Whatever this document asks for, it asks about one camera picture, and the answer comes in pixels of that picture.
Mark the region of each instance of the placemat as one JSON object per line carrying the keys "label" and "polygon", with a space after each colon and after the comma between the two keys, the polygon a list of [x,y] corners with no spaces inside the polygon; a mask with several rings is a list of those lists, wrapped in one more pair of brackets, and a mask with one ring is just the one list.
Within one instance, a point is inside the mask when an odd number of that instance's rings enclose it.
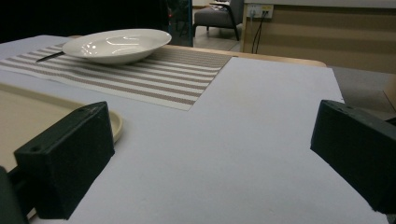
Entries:
{"label": "placemat", "polygon": [[0,69],[114,94],[138,101],[189,110],[231,56],[159,48],[145,60],[103,65],[63,55],[35,61],[62,50],[55,45],[0,61]]}

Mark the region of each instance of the power outlet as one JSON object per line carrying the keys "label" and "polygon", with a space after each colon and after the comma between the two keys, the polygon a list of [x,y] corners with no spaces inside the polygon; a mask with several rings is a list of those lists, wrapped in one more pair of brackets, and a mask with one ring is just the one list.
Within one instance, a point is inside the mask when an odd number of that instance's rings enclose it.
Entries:
{"label": "power outlet", "polygon": [[272,19],[274,12],[274,5],[263,5],[263,4],[248,4],[247,5],[247,16],[253,15],[253,18],[261,18],[262,13],[267,11],[265,19]]}

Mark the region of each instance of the beige tray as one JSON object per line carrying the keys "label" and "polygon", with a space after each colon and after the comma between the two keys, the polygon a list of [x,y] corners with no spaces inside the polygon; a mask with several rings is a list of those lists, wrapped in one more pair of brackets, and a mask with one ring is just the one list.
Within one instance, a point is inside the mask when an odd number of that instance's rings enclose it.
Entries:
{"label": "beige tray", "polygon": [[[13,152],[84,104],[0,83],[0,165],[10,171],[17,163]],[[116,142],[122,118],[109,111]]]}

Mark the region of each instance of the electrical cord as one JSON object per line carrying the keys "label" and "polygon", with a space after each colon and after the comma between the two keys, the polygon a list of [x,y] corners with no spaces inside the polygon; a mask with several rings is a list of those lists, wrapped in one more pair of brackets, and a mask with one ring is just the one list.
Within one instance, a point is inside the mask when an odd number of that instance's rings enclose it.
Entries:
{"label": "electrical cord", "polygon": [[[266,16],[267,14],[268,14],[268,11],[264,11],[264,12],[262,13],[262,19],[261,19],[261,21],[260,21],[259,28],[257,29],[257,32],[256,32],[256,34],[254,35],[253,44],[252,44],[252,46],[251,46],[251,53],[256,53],[256,54],[257,54],[257,50],[259,49],[260,37],[261,37],[261,35],[262,35],[262,22],[264,21],[265,16]],[[254,45],[255,45],[257,36],[258,36],[259,38],[258,38],[257,44],[256,44],[256,51],[254,52]]]}

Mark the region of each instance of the floor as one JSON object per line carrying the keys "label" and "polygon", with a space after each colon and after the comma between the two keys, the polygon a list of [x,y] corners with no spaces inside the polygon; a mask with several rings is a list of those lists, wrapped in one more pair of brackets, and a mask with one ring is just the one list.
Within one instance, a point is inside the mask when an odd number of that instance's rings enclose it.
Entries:
{"label": "floor", "polygon": [[[232,29],[211,27],[207,32],[202,26],[197,27],[193,45],[195,48],[229,51],[239,51],[240,48]],[[389,78],[396,75],[328,66],[334,71],[346,104],[383,120],[396,117],[395,108],[383,92]]]}

